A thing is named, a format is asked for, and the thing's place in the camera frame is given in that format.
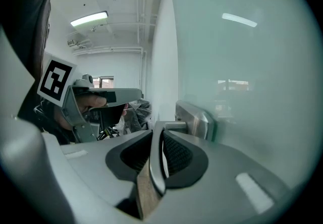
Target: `fluorescent light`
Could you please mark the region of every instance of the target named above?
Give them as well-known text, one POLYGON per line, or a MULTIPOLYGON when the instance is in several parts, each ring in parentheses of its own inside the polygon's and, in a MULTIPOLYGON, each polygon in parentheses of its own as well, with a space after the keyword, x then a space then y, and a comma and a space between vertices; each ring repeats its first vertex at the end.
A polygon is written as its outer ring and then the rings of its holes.
POLYGON ((89 21, 93 21, 93 20, 100 20, 100 19, 106 19, 107 18, 107 12, 99 12, 99 13, 95 13, 83 18, 80 18, 78 20, 72 21, 71 24, 73 27, 89 22, 89 21))
POLYGON ((236 22, 248 25, 248 26, 253 27, 253 28, 255 26, 257 26, 257 23, 255 23, 254 21, 247 20, 245 18, 241 18, 239 16, 232 15, 232 14, 229 14, 229 13, 223 13, 222 14, 222 19, 236 21, 236 22))

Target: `window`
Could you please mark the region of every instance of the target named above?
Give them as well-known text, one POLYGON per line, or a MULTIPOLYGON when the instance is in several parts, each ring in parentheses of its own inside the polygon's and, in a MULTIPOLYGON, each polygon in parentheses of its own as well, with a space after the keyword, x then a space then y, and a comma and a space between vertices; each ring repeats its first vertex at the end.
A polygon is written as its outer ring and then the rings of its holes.
POLYGON ((100 76, 93 78, 95 88, 113 89, 114 78, 107 76, 100 76))

